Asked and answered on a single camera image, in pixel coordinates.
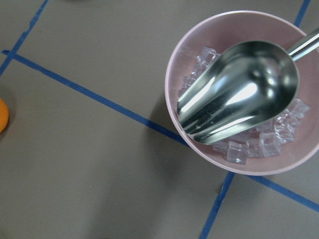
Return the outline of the clear ice cubes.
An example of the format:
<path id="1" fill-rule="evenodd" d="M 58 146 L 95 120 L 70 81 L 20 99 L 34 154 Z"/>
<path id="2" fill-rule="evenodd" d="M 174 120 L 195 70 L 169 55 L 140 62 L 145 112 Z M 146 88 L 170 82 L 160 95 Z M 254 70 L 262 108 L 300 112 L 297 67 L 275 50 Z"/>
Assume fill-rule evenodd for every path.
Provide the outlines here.
<path id="1" fill-rule="evenodd" d="M 221 55 L 209 47 L 203 47 L 196 58 L 196 66 L 183 81 L 179 98 Z M 213 149 L 226 155 L 229 162 L 245 164 L 249 157 L 271 157 L 281 153 L 284 143 L 294 140 L 295 127 L 309 107 L 296 97 L 291 104 L 274 118 L 212 143 Z"/>

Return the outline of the orange mandarin fruit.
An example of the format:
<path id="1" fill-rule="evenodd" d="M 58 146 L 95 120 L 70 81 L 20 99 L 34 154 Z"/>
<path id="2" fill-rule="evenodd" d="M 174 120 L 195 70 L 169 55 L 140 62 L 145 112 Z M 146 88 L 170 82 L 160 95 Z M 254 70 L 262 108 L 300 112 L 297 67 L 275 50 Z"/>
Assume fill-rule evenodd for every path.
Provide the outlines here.
<path id="1" fill-rule="evenodd" d="M 9 110 L 3 99 L 0 99 L 0 133 L 7 127 L 9 120 Z"/>

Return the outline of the metal ice scoop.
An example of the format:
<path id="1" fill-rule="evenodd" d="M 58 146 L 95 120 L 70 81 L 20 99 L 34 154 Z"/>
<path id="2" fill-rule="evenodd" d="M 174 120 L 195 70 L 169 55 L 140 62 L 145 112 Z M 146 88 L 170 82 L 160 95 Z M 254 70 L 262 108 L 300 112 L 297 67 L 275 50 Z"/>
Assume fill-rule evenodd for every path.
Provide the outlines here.
<path id="1" fill-rule="evenodd" d="M 318 45 L 314 31 L 287 50 L 261 40 L 230 47 L 178 99 L 181 127 L 209 145 L 274 118 L 299 90 L 296 62 Z"/>

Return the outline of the pink bowl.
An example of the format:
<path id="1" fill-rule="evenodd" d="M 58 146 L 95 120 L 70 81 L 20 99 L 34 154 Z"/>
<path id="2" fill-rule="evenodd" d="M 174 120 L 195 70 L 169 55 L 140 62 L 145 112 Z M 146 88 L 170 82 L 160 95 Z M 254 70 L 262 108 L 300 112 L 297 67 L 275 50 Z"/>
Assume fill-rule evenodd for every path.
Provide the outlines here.
<path id="1" fill-rule="evenodd" d="M 165 75 L 165 101 L 170 118 L 185 143 L 211 164 L 245 175 L 273 175 L 291 170 L 310 159 L 319 150 L 319 54 L 312 52 L 298 63 L 300 88 L 298 97 L 310 106 L 296 130 L 293 142 L 282 146 L 280 155 L 250 158 L 246 164 L 227 162 L 210 145 L 200 144 L 186 135 L 177 120 L 178 92 L 203 46 L 222 53 L 247 40 L 266 40 L 283 48 L 291 47 L 305 33 L 277 16 L 249 10 L 238 10 L 212 16 L 194 26 L 177 44 Z"/>

